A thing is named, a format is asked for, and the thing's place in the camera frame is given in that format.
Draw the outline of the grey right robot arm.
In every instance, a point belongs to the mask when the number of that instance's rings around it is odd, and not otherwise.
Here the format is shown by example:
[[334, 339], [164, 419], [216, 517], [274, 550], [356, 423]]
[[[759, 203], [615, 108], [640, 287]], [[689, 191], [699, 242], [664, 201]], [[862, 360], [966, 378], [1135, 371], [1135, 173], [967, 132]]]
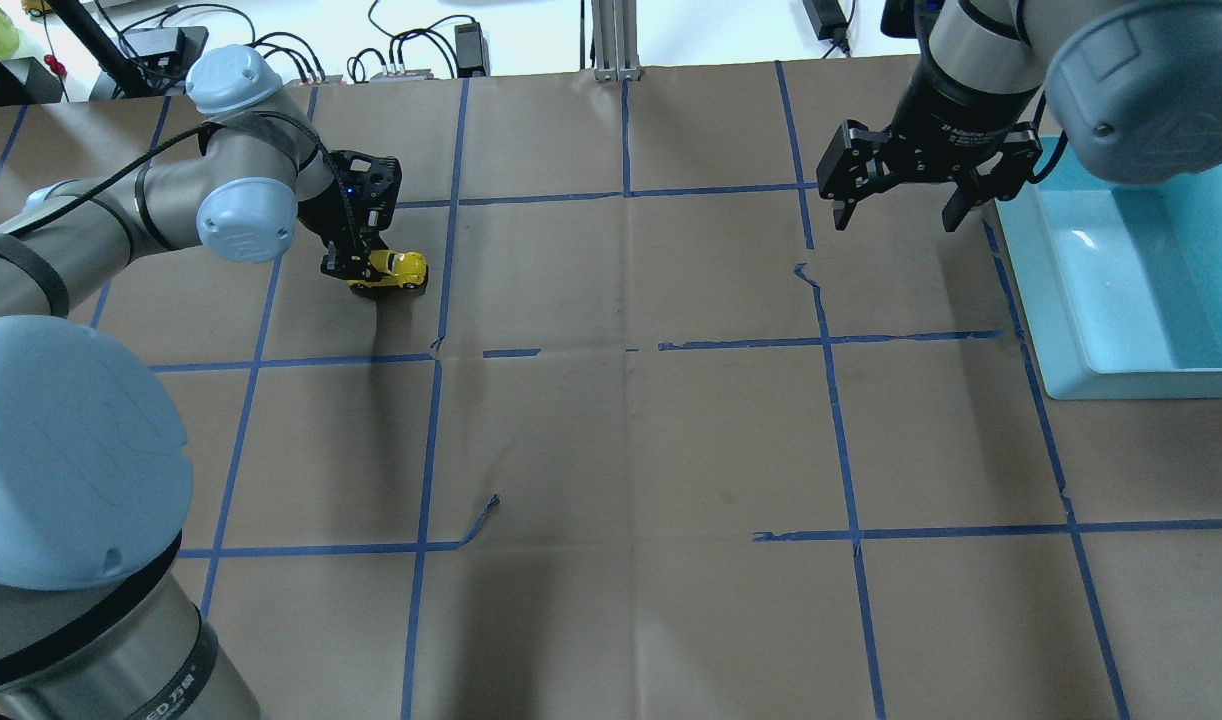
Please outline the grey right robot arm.
[[866, 197], [954, 185], [941, 219], [1042, 181], [1040, 119], [1097, 178], [1158, 185], [1222, 164], [1222, 1], [888, 1], [919, 60], [884, 130], [840, 123], [818, 193], [844, 231]]

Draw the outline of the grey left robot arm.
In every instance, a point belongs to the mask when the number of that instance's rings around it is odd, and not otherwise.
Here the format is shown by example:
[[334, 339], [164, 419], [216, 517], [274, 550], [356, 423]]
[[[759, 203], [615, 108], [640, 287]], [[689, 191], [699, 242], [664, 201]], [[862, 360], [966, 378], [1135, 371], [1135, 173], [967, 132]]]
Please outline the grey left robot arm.
[[263, 719], [172, 575], [192, 500], [187, 436], [156, 375], [72, 307], [141, 258], [203, 246], [281, 258], [297, 229], [358, 288], [418, 287], [381, 238], [395, 158], [329, 150], [251, 46], [185, 81], [187, 161], [145, 152], [108, 178], [31, 193], [0, 224], [0, 707], [20, 719]]

